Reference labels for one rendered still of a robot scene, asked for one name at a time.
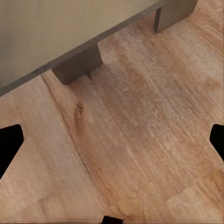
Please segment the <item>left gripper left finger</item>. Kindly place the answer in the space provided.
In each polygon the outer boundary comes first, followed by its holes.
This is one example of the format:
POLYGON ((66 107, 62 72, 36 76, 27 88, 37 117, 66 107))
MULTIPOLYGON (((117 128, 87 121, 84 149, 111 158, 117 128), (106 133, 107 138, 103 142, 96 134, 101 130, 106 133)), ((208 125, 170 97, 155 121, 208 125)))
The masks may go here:
POLYGON ((0 129, 0 179, 24 142, 19 124, 0 129))

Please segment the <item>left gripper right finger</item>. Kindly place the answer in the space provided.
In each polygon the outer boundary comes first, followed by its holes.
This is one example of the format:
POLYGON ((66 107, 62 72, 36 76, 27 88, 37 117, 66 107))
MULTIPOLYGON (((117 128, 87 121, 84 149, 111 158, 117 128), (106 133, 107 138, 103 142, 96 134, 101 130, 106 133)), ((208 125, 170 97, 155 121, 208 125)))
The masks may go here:
POLYGON ((210 142, 224 160, 224 126, 214 124, 210 134, 210 142))

